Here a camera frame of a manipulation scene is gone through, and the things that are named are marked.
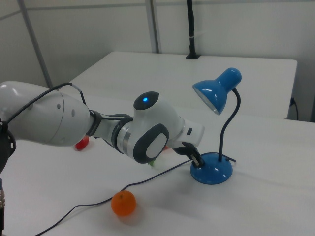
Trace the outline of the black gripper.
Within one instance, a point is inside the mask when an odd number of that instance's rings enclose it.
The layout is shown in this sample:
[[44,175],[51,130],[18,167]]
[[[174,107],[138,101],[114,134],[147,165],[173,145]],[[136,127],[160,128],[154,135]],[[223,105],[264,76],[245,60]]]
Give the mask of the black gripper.
[[173,150],[178,155],[187,156],[195,168],[201,168],[204,165],[204,161],[197,148],[191,143],[182,142],[182,144],[184,145],[183,147],[176,147]]

